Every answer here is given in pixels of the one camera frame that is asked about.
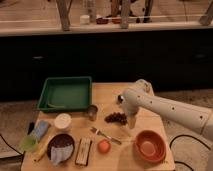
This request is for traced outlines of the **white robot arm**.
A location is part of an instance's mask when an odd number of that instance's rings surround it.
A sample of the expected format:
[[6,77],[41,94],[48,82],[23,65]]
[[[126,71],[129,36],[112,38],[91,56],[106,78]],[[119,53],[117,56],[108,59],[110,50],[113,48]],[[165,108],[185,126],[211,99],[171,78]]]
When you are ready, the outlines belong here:
[[139,109],[145,108],[213,142],[213,109],[155,96],[152,85],[144,79],[125,88],[121,96],[130,129],[135,127]]

